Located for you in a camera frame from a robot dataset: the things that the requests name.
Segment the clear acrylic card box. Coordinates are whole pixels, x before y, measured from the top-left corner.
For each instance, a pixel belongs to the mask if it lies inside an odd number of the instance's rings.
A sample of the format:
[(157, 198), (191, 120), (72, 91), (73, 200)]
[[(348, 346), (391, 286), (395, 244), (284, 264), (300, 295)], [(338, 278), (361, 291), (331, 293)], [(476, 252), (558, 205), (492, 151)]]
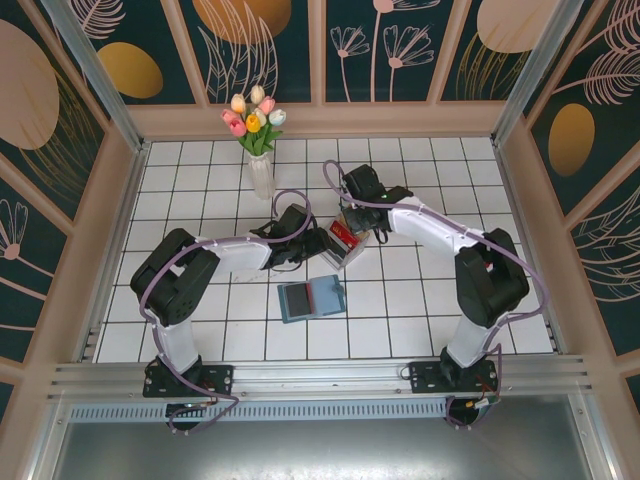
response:
[[(354, 235), (357, 236), (356, 233), (354, 233), (350, 227), (347, 225), (346, 220), (344, 219), (344, 216), (342, 214), (336, 215), (330, 222), (328, 222), (323, 229), (326, 231), (327, 235), (328, 235), (328, 239), (330, 237), (332, 237), (333, 239), (335, 239), (335, 237), (330, 233), (330, 226), (334, 221), (339, 221), (341, 222), (343, 225), (345, 225)], [(354, 249), (350, 250), (349, 255), (347, 256), (347, 259), (341, 263), (341, 264), (337, 264), (335, 261), (333, 261), (329, 255), (326, 253), (327, 249), (322, 252), (320, 254), (320, 256), (330, 265), (332, 266), (336, 271), (342, 270), (344, 269), (349, 263), (351, 263), (357, 256), (359, 256), (365, 249), (366, 245), (368, 244), (367, 242), (361, 242), (359, 243), (358, 246), (356, 246)]]

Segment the black credit card red edge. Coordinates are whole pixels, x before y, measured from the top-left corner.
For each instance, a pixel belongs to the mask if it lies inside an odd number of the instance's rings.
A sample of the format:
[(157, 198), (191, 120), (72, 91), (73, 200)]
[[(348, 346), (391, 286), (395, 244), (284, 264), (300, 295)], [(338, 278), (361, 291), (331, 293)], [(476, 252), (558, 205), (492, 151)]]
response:
[(295, 283), (284, 287), (284, 298), (289, 318), (303, 317), (314, 312), (311, 288), (308, 283)]

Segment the blue card holder with sleeves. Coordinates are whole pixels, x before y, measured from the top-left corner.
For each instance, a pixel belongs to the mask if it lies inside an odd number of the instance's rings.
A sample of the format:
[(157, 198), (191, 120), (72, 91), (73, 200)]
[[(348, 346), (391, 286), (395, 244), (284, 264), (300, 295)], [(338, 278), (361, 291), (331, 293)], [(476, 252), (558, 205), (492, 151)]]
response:
[[(303, 317), (289, 318), (286, 312), (284, 287), (295, 283), (308, 283), (311, 288), (311, 297), (314, 312)], [(303, 282), (282, 284), (277, 287), (282, 321), (285, 324), (317, 319), (346, 311), (345, 290), (337, 275), (326, 275), (312, 278)]]

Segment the white ribbed vase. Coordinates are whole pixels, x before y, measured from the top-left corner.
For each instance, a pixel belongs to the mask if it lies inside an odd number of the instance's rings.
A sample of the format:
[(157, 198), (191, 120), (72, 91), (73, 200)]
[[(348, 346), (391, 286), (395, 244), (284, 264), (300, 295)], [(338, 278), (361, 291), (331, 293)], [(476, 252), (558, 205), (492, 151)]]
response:
[(272, 162), (268, 155), (250, 155), (248, 168), (256, 196), (261, 200), (270, 200), (275, 192), (275, 182)]

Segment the colourful tulip bouquet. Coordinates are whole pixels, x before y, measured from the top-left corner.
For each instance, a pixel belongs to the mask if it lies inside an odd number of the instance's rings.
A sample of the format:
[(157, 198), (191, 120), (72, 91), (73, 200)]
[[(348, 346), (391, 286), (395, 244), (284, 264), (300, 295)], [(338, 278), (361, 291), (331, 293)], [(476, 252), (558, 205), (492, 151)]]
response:
[(234, 94), (229, 109), (221, 112), (221, 119), (240, 145), (253, 157), (274, 150), (274, 141), (282, 134), (279, 127), (287, 114), (276, 107), (275, 100), (261, 85), (251, 88), (249, 101)]

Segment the grey metal sheet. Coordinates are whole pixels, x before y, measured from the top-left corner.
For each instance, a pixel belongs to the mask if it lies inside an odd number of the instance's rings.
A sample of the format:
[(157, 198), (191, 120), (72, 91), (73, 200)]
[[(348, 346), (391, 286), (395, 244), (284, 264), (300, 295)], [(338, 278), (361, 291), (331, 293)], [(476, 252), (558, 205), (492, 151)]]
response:
[(494, 418), (228, 422), (189, 438), (161, 424), (71, 424), (37, 480), (611, 480), (564, 413)]

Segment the wide aluminium base rail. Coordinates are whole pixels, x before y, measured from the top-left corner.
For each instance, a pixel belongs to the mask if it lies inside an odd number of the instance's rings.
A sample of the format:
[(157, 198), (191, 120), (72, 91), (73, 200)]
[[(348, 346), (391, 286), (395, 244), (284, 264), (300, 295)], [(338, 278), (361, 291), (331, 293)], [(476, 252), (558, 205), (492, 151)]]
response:
[[(244, 401), (407, 398), (406, 359), (241, 361), (232, 394)], [(143, 363), (75, 363), (55, 367), (49, 401), (140, 402)], [(506, 355), (501, 395), (590, 393), (593, 382), (578, 355)]]

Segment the aluminium side rail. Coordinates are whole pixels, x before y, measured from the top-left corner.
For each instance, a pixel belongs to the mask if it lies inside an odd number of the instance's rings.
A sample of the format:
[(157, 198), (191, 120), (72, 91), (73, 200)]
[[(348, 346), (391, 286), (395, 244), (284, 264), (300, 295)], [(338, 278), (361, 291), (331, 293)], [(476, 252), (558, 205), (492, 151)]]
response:
[(531, 278), (531, 300), (525, 302), (524, 313), (535, 310), (536, 315), (509, 324), (514, 335), (517, 353), (564, 354), (564, 341), (553, 303), (553, 282), (545, 268), (544, 235), (552, 233), (555, 208), (542, 179), (539, 155), (530, 142), (511, 138), (496, 148), (505, 190), (514, 209), (515, 223), (521, 239), (526, 262), (535, 271)]

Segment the aluminium frame post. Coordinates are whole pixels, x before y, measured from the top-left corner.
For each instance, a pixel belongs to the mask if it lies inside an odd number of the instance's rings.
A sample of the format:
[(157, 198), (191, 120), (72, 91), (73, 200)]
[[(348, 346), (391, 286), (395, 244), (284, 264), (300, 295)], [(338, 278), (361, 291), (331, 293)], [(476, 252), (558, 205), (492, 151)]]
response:
[(583, 3), (584, 0), (559, 0), (553, 10), (491, 133), (492, 145), (496, 150), (502, 147), (520, 119), (525, 106), (579, 16)]
[(143, 137), (135, 126), (124, 101), (111, 82), (89, 38), (78, 24), (71, 7), (66, 0), (41, 0), (41, 3), (47, 10), (53, 24), (58, 27), (74, 58), (83, 68), (88, 81), (93, 85), (126, 143), (138, 153), (144, 143)]

